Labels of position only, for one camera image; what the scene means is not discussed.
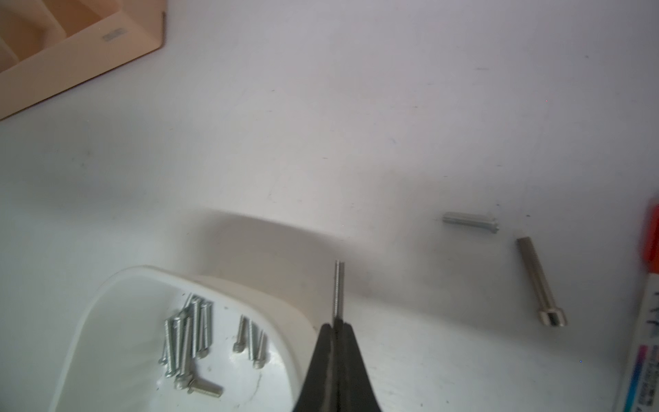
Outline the white plastic storage box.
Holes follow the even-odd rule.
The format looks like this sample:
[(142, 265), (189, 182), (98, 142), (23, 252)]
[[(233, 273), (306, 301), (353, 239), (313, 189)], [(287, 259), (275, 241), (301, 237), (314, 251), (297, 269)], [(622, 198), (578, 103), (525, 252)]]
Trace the white plastic storage box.
[(316, 333), (287, 302), (152, 266), (112, 276), (74, 333), (53, 411), (290, 411)]

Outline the silver screw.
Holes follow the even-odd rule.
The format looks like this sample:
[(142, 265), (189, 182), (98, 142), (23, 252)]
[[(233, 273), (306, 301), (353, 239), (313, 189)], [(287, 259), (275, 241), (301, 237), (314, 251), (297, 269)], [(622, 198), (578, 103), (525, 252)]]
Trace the silver screw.
[(499, 223), (492, 216), (446, 212), (442, 216), (442, 222), (472, 228), (481, 228), (491, 233), (499, 232)]
[(332, 317), (334, 323), (343, 319), (344, 279), (345, 279), (345, 263), (338, 260), (335, 262), (334, 288), (333, 288), (334, 291), (333, 291)]

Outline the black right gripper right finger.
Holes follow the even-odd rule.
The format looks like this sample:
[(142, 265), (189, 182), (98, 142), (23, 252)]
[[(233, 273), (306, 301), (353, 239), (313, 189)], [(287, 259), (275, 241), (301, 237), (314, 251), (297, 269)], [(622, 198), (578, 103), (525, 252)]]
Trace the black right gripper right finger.
[(336, 326), (338, 410), (381, 412), (353, 327), (343, 321)]

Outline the long brass screw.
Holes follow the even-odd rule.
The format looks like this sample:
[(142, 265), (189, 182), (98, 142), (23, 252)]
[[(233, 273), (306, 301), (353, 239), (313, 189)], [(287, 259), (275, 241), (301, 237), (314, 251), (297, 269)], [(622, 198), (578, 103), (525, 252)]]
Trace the long brass screw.
[(516, 239), (516, 245), (538, 300), (540, 321), (549, 327), (567, 326), (566, 315), (561, 308), (556, 306), (553, 293), (531, 238), (518, 238)]

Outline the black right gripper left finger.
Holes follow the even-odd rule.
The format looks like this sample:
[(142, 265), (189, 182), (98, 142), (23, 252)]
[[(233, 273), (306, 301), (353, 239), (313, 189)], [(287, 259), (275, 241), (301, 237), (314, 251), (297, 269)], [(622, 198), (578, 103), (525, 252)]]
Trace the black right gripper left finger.
[(331, 324), (324, 324), (293, 411), (337, 411), (337, 399), (336, 333)]

